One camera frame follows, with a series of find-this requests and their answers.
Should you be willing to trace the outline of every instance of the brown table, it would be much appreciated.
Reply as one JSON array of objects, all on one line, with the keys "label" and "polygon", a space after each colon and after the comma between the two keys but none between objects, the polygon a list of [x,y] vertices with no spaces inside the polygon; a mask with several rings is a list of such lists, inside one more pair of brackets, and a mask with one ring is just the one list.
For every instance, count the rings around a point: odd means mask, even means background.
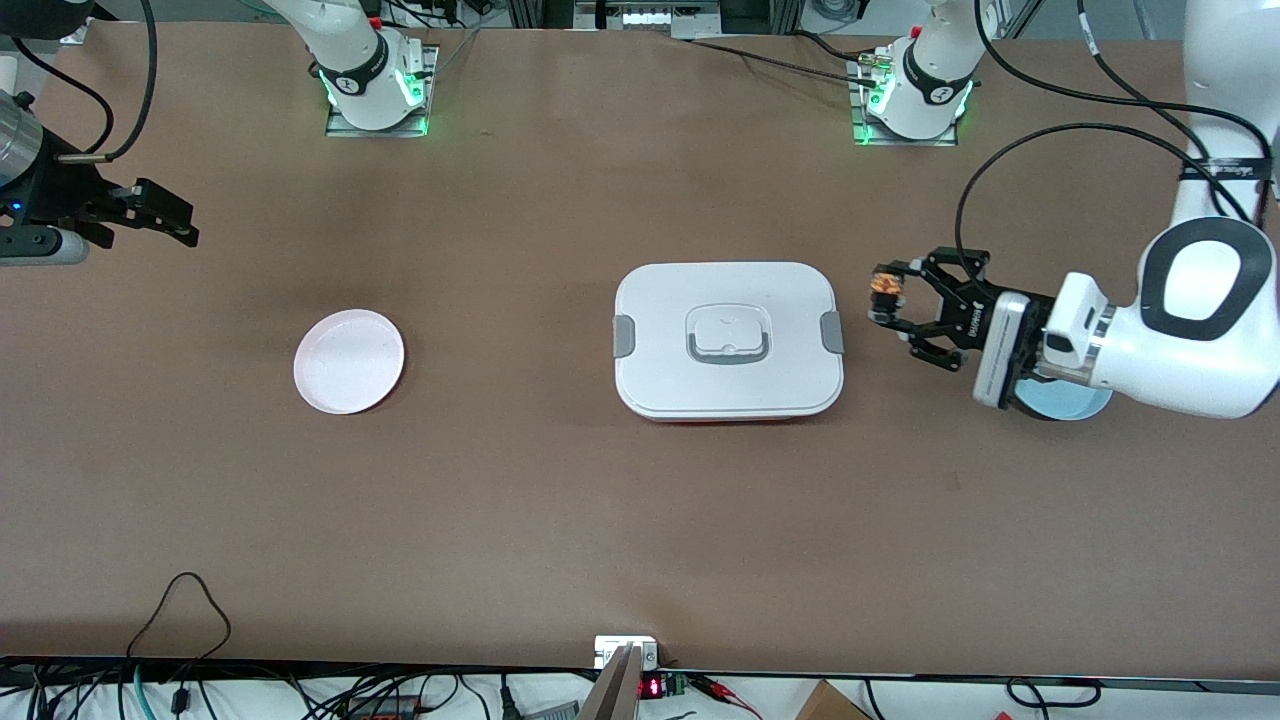
[{"label": "brown table", "polygon": [[[1107,50],[1180,95],[1178,46]],[[1108,90],[1080,46],[1007,53]],[[64,55],[128,126],[141,28]],[[596,633],[646,632],[690,667],[1280,679],[1275,407],[1117,398],[1038,423],[863,318],[872,266],[950,242],[997,147],[1073,119],[1161,128],[1147,113],[984,65],[960,147],[859,147],[836,83],[645,33],[485,32],[428,138],[338,141],[287,27],[164,26],[161,55],[146,133],[106,173],[191,200],[200,249],[125,231],[0,281],[4,652],[122,652],[192,569],[236,623],[224,656],[576,665]],[[37,109],[78,142],[100,122],[56,83]],[[969,242],[997,282],[1082,269],[1128,302],[1175,172],[1126,137],[1038,141],[984,181]],[[618,281],[732,259],[831,278],[844,395],[781,424],[632,415]],[[291,360],[352,306],[396,320],[408,369],[328,416]],[[215,635],[187,587],[142,652]]]}]

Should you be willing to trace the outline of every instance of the white floor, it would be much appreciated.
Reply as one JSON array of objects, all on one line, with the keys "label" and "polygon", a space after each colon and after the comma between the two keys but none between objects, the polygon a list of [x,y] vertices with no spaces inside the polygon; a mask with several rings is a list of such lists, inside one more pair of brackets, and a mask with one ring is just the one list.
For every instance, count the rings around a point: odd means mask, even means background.
[{"label": "white floor", "polygon": [[[792,720],[813,689],[815,680],[790,678],[718,678],[742,700],[755,706],[764,720]],[[351,687],[352,679],[306,680],[303,687],[316,698],[326,698]],[[489,703],[492,720],[500,720],[497,675],[471,675],[468,683]],[[586,698],[590,683],[570,674],[511,675],[509,684],[516,705],[524,714],[548,710],[557,705]],[[867,708],[867,697],[859,680],[836,680],[841,692]],[[173,684],[145,685],[148,705],[159,720],[169,720]],[[306,708],[292,688],[279,682],[220,680],[206,683],[218,720],[300,720]],[[402,694],[413,694],[420,680],[404,685]],[[453,688],[451,676],[436,676],[425,688],[425,702],[443,701]],[[193,685],[191,708],[183,720],[211,720],[211,715]],[[1044,688],[1046,700],[1074,701],[1091,691]],[[0,717],[26,717],[29,693],[0,698]],[[884,720],[995,720],[1007,712],[1014,720],[1042,720],[1038,711],[1020,707],[1005,696],[1004,685],[968,683],[923,683],[877,680],[876,697]],[[145,720],[132,687],[125,688],[125,720]],[[69,712],[63,705],[59,720]],[[639,720],[668,720],[694,711],[690,720],[753,720],[745,711],[712,702],[689,691],[685,696],[640,703]],[[90,697],[82,720],[120,720],[115,687],[99,688]],[[484,720],[484,711],[474,694],[465,689],[444,707],[430,714],[434,720]],[[1134,691],[1107,688],[1101,701],[1083,710],[1052,710],[1052,720],[1275,720],[1280,717],[1280,697],[1228,694],[1217,692]]]}]

